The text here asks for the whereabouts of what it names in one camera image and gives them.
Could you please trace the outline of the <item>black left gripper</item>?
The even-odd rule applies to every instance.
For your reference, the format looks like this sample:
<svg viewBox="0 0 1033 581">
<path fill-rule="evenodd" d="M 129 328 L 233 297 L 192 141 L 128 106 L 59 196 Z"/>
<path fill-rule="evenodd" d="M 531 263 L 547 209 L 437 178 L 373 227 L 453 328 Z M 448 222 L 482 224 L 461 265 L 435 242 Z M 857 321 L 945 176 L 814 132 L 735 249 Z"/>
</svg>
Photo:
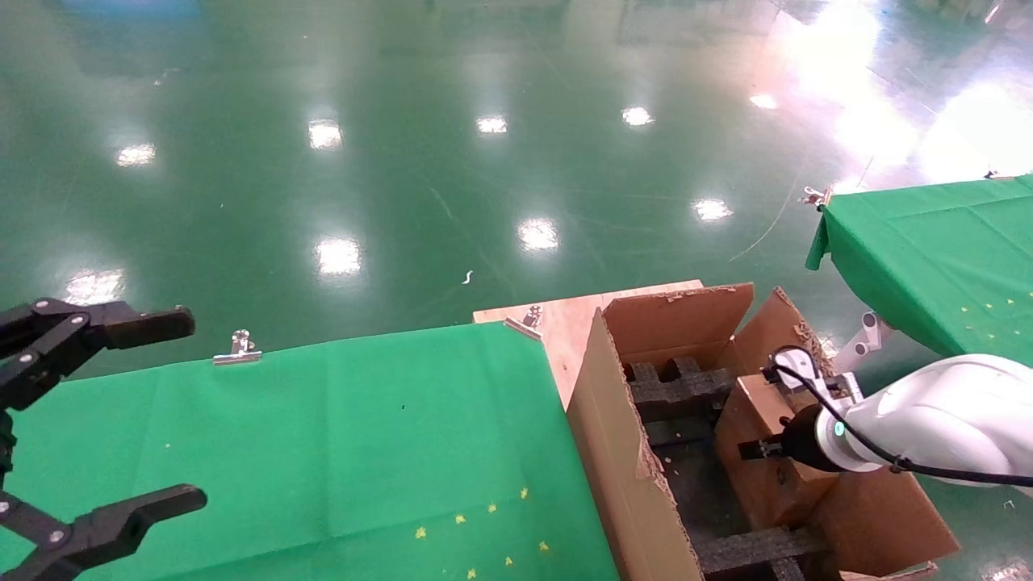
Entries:
<svg viewBox="0 0 1033 581">
<path fill-rule="evenodd" d="M 38 299 L 1 316 L 0 484 L 14 470 L 14 419 L 104 349 L 135 349 L 195 332 L 190 309 L 137 312 L 123 301 L 91 306 Z M 173 486 L 103 504 L 71 523 L 11 493 L 1 493 L 1 525 L 34 545 L 4 580 L 73 580 L 95 567 L 128 558 L 156 523 L 202 510 L 196 486 Z"/>
</svg>

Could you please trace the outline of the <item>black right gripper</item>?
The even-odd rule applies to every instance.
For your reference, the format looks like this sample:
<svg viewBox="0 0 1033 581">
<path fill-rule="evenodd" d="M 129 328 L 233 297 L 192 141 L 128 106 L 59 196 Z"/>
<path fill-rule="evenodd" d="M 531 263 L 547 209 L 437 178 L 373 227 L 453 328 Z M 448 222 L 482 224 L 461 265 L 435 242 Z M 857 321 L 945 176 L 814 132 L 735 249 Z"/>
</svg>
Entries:
<svg viewBox="0 0 1033 581">
<path fill-rule="evenodd" d="M 824 453 L 817 441 L 816 433 L 820 412 L 822 406 L 809 405 L 791 418 L 779 416 L 781 433 L 768 435 L 755 441 L 738 444 L 739 457 L 742 460 L 790 458 L 804 466 L 824 470 Z"/>
</svg>

